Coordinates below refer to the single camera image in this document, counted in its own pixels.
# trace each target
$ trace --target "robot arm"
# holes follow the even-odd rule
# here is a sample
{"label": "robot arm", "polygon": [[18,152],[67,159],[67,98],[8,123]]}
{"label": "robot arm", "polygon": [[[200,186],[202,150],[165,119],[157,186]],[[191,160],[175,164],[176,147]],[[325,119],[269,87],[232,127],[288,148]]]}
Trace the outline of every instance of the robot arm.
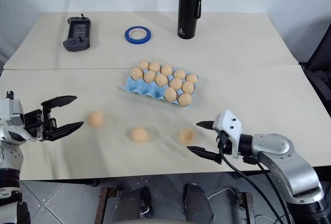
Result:
{"label": "robot arm", "polygon": [[29,212],[22,202],[19,179],[23,163],[20,145],[27,141],[54,141],[79,129],[84,122],[57,127],[51,109],[62,107],[76,96],[62,96],[43,102],[42,110],[24,114],[13,92],[0,99],[0,216],[1,223],[29,224]]}
{"label": "robot arm", "polygon": [[[222,153],[234,158],[241,155],[246,163],[261,162],[268,167],[296,224],[331,223],[331,210],[315,170],[295,151],[288,138],[274,133],[244,135],[241,122],[229,110],[217,115],[214,122],[197,125],[218,133]],[[219,154],[195,146],[188,148],[200,157],[221,163]]]}

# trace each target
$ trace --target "controller screen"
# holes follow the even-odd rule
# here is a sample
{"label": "controller screen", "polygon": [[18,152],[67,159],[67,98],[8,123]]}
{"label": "controller screen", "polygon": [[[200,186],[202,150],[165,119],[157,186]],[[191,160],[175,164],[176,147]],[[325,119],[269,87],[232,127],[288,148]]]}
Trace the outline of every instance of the controller screen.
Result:
{"label": "controller screen", "polygon": [[73,37],[78,38],[81,36],[85,37],[86,25],[85,24],[75,24],[73,28]]}

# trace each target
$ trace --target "blue tape roll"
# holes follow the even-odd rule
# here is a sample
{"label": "blue tape roll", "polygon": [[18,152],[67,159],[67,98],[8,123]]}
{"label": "blue tape roll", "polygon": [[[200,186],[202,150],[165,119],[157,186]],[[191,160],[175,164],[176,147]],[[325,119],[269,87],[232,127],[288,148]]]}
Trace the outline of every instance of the blue tape roll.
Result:
{"label": "blue tape roll", "polygon": [[[133,33],[134,31],[143,31],[146,33],[146,36],[142,39],[133,39],[133,38],[131,38],[130,34]],[[152,34],[151,34],[150,30],[144,26],[133,26],[125,31],[126,40],[132,44],[146,43],[147,41],[149,41],[151,39],[151,36],[152,36]]]}

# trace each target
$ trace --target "blue egg carton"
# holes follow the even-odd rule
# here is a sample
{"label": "blue egg carton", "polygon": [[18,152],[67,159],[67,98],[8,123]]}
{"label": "blue egg carton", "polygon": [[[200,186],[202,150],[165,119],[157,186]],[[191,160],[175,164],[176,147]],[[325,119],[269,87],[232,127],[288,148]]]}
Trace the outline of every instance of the blue egg carton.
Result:
{"label": "blue egg carton", "polygon": [[[155,81],[154,81],[154,82],[151,82],[151,83],[146,83],[146,82],[144,81],[143,78],[138,79],[138,80],[135,81],[134,79],[132,79],[131,76],[129,76],[129,77],[127,78],[127,80],[126,80],[126,85],[124,85],[122,88],[125,89],[125,90],[128,91],[128,92],[135,92],[135,93],[138,93],[138,94],[140,94],[140,95],[142,95],[142,96],[151,96],[151,97],[154,98],[154,99],[161,99],[161,100],[163,100],[163,101],[168,102],[168,101],[164,98],[164,91],[166,90],[166,88],[169,88],[169,83],[170,83],[170,81],[171,81],[174,77],[173,77],[172,75],[170,75],[170,76],[167,76],[167,78],[168,78],[168,84],[165,85],[165,86],[163,86],[163,87],[160,87],[159,85],[156,84]],[[194,83],[194,92],[191,94],[192,100],[193,100],[193,98],[194,98],[195,89],[196,89],[196,83]],[[181,88],[178,89],[178,90],[176,90],[176,92],[177,92],[177,99],[178,99],[178,97],[179,97],[181,94],[184,93],[184,92],[182,91]],[[172,102],[170,102],[170,103],[175,103],[175,104],[179,105],[177,99],[174,100],[174,101],[172,101]]]}

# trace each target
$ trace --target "black chair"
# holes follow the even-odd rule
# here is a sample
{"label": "black chair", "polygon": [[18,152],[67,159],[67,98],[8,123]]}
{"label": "black chair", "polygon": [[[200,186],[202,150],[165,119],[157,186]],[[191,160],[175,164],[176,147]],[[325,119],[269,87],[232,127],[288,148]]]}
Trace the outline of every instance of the black chair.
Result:
{"label": "black chair", "polygon": [[313,56],[302,66],[305,75],[331,116],[331,25]]}

